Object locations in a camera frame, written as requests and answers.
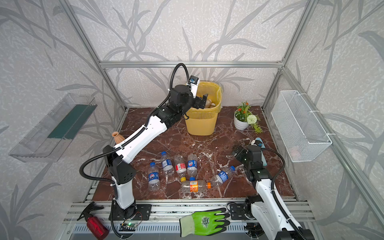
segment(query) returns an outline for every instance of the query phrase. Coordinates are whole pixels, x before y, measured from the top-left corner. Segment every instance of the brown marble surface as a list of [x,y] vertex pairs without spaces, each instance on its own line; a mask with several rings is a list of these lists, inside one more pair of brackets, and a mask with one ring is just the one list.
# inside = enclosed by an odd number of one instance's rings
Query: brown marble surface
[[[130,108],[120,134],[128,137],[136,131],[146,120],[152,108]],[[260,137],[266,148],[276,150],[271,134],[264,120],[259,106],[251,107],[253,114],[258,114],[261,121],[259,125],[263,133],[257,134],[251,127],[239,131],[233,124],[233,113],[236,107],[223,107],[218,115],[215,132],[210,136],[190,135],[185,126],[185,120],[173,125],[166,132],[157,136],[150,142],[132,161],[137,174],[133,179],[133,195],[137,200],[145,199],[183,199],[183,198],[222,198],[222,197],[246,197],[256,193],[252,184],[244,174],[244,168],[233,156],[232,147],[236,144],[247,146],[256,137]],[[147,170],[149,163],[156,162],[161,169],[161,152],[167,151],[171,156],[181,154],[185,159],[190,153],[199,157],[198,175],[196,180],[203,179],[208,182],[213,175],[219,173],[224,166],[235,166],[236,172],[220,188],[211,188],[204,193],[184,194],[180,190],[180,178],[177,173],[166,178],[162,170],[159,171],[161,189],[158,192],[148,191]],[[272,152],[264,151],[267,161],[267,169],[274,175],[282,163]],[[103,177],[110,178],[107,170]],[[281,196],[294,196],[291,185],[285,172],[282,172],[276,180],[276,187]],[[100,182],[93,196],[94,201],[111,200],[113,189],[108,182]]]

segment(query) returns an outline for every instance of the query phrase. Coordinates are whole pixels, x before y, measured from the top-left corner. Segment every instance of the leaf patterned wallpaper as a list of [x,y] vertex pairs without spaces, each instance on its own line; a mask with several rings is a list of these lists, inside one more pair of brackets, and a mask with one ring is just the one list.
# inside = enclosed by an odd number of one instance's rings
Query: leaf patterned wallpaper
[[[318,4],[288,68],[384,197],[384,1]],[[285,147],[267,107],[280,150]],[[331,149],[288,169],[325,239],[384,239],[384,230]]]
[[[307,0],[70,3],[102,61],[279,61]],[[224,106],[245,100],[261,105],[277,72],[249,68],[190,71],[224,89]],[[171,68],[131,68],[111,69],[109,75],[127,106],[157,106],[166,95],[171,72]]]
[[[0,1],[0,239],[54,239],[89,184],[80,165],[111,140],[123,109],[59,3]],[[56,163],[23,163],[9,151],[67,94],[94,96],[94,113]],[[87,172],[94,173],[97,164]]]

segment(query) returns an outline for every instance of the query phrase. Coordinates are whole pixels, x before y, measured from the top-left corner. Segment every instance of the spray bottle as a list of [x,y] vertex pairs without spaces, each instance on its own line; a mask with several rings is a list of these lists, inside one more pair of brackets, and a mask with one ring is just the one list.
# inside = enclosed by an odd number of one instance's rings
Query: spray bottle
[[98,239],[103,240],[107,237],[109,230],[104,227],[104,225],[100,222],[100,220],[94,215],[90,214],[93,210],[103,209],[104,207],[96,206],[95,202],[91,202],[80,214],[80,217],[77,219],[80,220],[85,218],[87,222],[88,229],[92,232],[92,234]]

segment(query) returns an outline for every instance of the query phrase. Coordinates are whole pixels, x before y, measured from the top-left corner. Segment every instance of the white flower pot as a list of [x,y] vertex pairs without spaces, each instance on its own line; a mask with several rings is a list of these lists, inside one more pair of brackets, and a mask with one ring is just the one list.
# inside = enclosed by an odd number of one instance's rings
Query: white flower pot
[[248,124],[247,122],[242,122],[242,121],[238,120],[238,119],[236,118],[236,116],[235,116],[235,113],[233,114],[233,122],[234,122],[234,124],[235,124],[235,128],[238,129],[238,130],[244,130],[244,129],[246,129],[246,128],[249,126],[249,124]]

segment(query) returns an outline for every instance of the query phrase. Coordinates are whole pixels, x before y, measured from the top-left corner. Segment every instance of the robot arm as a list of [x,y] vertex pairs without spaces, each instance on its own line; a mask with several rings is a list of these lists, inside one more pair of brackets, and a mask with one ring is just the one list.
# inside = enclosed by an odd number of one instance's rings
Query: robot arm
[[132,193],[132,179],[136,170],[131,166],[135,156],[155,137],[172,127],[191,108],[204,108],[207,101],[207,94],[202,98],[196,96],[199,85],[199,78],[190,76],[188,85],[177,85],[170,89],[169,101],[167,104],[158,107],[149,116],[147,126],[142,125],[127,139],[114,147],[106,146],[104,153],[108,170],[115,182],[115,199],[121,211],[129,217],[133,211],[126,210],[134,206]]
[[258,193],[256,196],[246,198],[245,214],[258,220],[269,240],[314,240],[311,231],[302,229],[278,193],[275,185],[277,175],[272,177],[268,170],[263,167],[262,151],[265,148],[262,149],[261,145],[260,141],[255,140],[246,149],[235,146],[232,152],[232,155],[244,164],[246,176]]

